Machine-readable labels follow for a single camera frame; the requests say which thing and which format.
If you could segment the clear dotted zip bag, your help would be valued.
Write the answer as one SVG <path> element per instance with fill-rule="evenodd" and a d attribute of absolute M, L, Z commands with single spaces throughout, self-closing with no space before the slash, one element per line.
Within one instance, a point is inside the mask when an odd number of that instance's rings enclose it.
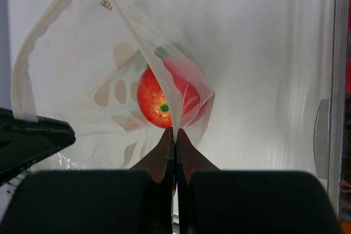
<path fill-rule="evenodd" d="M 167 56 L 200 95 L 184 117 Z M 161 0 L 54 0 L 18 53 L 12 109 L 17 119 L 68 122 L 76 141 L 31 169 L 129 168 L 150 152 L 164 128 L 150 123 L 137 103 L 147 67 L 167 99 L 173 128 L 197 146 L 215 96 L 198 58 Z"/>

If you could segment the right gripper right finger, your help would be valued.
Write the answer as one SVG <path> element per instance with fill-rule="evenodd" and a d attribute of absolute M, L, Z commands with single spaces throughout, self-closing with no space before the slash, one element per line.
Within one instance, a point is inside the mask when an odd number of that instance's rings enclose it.
<path fill-rule="evenodd" d="M 341 233 L 319 180 L 303 171 L 221 170 L 178 131 L 180 233 Z"/>

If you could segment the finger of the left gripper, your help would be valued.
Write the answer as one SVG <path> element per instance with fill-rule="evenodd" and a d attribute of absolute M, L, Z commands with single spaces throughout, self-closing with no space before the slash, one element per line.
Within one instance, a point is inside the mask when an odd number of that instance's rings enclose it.
<path fill-rule="evenodd" d="M 1 108 L 1 182 L 11 181 L 75 141 L 75 132 L 67 122 L 41 116 L 37 122 L 23 121 Z"/>

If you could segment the red apple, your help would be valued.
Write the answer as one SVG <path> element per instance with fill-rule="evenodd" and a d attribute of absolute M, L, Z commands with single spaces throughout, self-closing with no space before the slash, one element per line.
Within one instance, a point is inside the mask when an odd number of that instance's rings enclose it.
<path fill-rule="evenodd" d="M 200 95 L 196 88 L 180 73 L 176 72 L 175 61 L 172 57 L 163 59 L 165 68 L 173 76 L 175 86 L 184 97 L 182 117 L 195 108 L 200 102 Z M 144 117 L 159 128 L 172 126 L 171 112 L 167 99 L 150 67 L 147 67 L 139 79 L 137 86 L 137 103 Z"/>

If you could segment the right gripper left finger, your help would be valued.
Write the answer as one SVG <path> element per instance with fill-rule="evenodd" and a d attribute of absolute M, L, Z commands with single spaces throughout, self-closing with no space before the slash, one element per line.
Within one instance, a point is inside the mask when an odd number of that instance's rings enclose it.
<path fill-rule="evenodd" d="M 172 233 L 174 141 L 131 169 L 47 170 L 16 188 L 1 233 Z"/>

